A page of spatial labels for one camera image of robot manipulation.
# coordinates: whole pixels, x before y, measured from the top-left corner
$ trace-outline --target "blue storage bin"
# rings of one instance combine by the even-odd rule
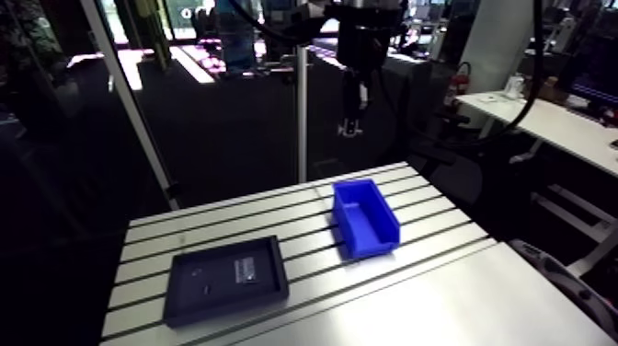
[[[333,212],[353,259],[389,253],[399,245],[399,222],[372,180],[339,182],[333,189]]]

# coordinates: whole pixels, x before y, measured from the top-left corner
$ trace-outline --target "glass wall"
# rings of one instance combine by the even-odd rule
[[[88,31],[79,1],[0,0],[5,343],[99,344],[127,225],[169,210]]]

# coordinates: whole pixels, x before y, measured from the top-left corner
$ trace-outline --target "black square tray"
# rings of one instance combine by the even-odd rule
[[[208,248],[172,260],[163,320],[170,328],[185,326],[288,294],[276,236]]]

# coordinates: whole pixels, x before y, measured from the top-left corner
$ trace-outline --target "vertical metal post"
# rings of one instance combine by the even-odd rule
[[[300,6],[307,0],[297,0]],[[298,115],[298,182],[307,181],[307,49],[296,47],[296,113]]]
[[[150,138],[146,125],[142,121],[140,111],[137,108],[135,99],[133,99],[132,91],[129,88],[129,83],[120,68],[120,62],[116,56],[114,47],[111,44],[111,38],[108,35],[106,25],[103,23],[101,12],[99,12],[97,0],[80,1],[82,3],[82,7],[84,8],[84,12],[86,12],[88,24],[90,24],[90,28],[92,29],[95,39],[97,40],[98,48],[103,52],[105,65],[108,68],[109,74],[113,76],[116,90],[120,96],[120,101],[122,101],[122,104],[127,111],[127,115],[129,116],[133,129],[135,130],[135,134],[137,134],[137,138],[139,139],[142,149],[148,158],[150,167],[153,169],[156,181],[159,183],[161,190],[167,198],[167,190],[170,186],[169,179],[167,178],[163,163],[161,162],[161,159],[155,149],[155,144]],[[167,201],[172,210],[178,209],[178,203],[175,199],[167,198]]]

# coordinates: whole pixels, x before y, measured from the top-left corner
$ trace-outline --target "desk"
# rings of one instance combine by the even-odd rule
[[[389,206],[394,209],[402,225],[401,245],[388,256],[343,260],[346,250],[330,212],[331,184],[345,179],[367,178],[375,181]],[[181,329],[170,329],[162,323],[166,283],[174,255],[270,235],[276,235],[280,242],[290,284],[287,301],[209,319]],[[383,329],[382,332],[404,338],[410,331],[404,327],[409,326],[407,318],[412,318],[410,320],[425,321],[425,324],[432,321],[434,329],[448,322],[450,330],[463,331],[469,327],[470,321],[477,321],[478,327],[489,323],[491,326],[501,324],[502,329],[509,329],[508,338],[489,327],[475,329],[474,333],[469,334],[471,344],[484,344],[484,340],[508,340],[510,343],[519,340],[519,344],[526,345],[535,340],[538,344],[546,344],[550,338],[554,343],[564,345],[614,344],[523,259],[515,256],[505,245],[497,248],[496,245],[494,239],[405,163],[147,217],[132,222],[127,232],[101,344],[253,344],[253,338],[268,337],[269,331],[277,332],[277,337],[280,337],[285,328],[297,330],[299,324],[305,326],[303,321],[324,316],[322,314],[326,311],[338,312],[339,306],[356,306],[358,310],[358,303],[353,305],[352,302],[370,302],[370,306],[380,308],[380,313],[393,318],[370,313],[367,306],[361,306],[362,311],[355,311],[352,307],[346,314],[356,316],[357,320],[363,316],[367,328],[358,325],[348,329],[347,318],[338,317],[337,324],[331,325],[328,332],[338,330],[349,338],[369,336],[374,326],[382,323],[380,328],[387,328],[385,322],[390,320],[397,330]],[[424,273],[439,267],[450,268],[449,263],[458,263],[466,256],[486,249],[492,250],[472,262],[464,262],[461,267],[441,271],[441,275],[437,274],[428,282],[414,283],[416,288],[413,287],[411,292],[407,286],[399,286],[408,280],[424,277]],[[505,264],[508,270],[499,264],[502,260],[508,262]],[[452,277],[454,271],[457,272],[456,277]],[[461,286],[465,287],[463,291],[458,288],[460,280],[469,283]],[[493,292],[496,287],[489,285],[485,286],[485,290],[477,290],[484,286],[484,280],[500,286],[495,292],[499,298],[491,300],[489,306],[476,306],[485,301],[487,290]],[[521,283],[526,287],[515,289]],[[436,305],[422,305],[423,294],[431,292],[430,302]],[[533,294],[524,298],[523,292]],[[383,305],[380,303],[382,299],[390,300]],[[543,303],[531,303],[528,299],[543,300]],[[521,305],[527,307],[520,310],[520,314],[504,313],[509,309],[521,309]],[[440,317],[432,315],[436,308],[441,308]],[[481,323],[480,319],[463,316],[471,311],[475,314],[483,312],[478,318],[484,321]],[[287,333],[286,340],[274,344],[320,344],[312,343],[311,338],[318,337],[322,330],[315,332],[315,329],[305,327],[298,330],[312,335],[307,334],[307,339],[298,339],[294,334]],[[330,339],[328,335],[319,337],[330,340],[331,344],[338,343],[337,339]]]
[[[494,119],[504,122],[515,119],[525,103],[523,99],[504,98],[500,95],[500,92],[464,95],[458,97],[458,99],[492,117],[481,132],[482,136],[488,133]],[[537,143],[532,147],[531,154],[538,149],[541,142],[547,142],[618,178],[618,151],[609,147],[612,141],[618,139],[617,129],[604,128],[564,107],[540,99],[534,102],[518,129],[537,138]],[[589,271],[618,244],[618,232],[615,232],[618,229],[618,222],[611,215],[589,202],[583,201],[568,190],[556,186],[551,187],[551,189],[597,215],[606,224],[603,227],[584,225],[569,212],[545,198],[540,198],[539,203],[541,205],[548,207],[551,212],[556,213],[575,228],[600,243],[587,257],[569,266],[571,272],[580,276]]]

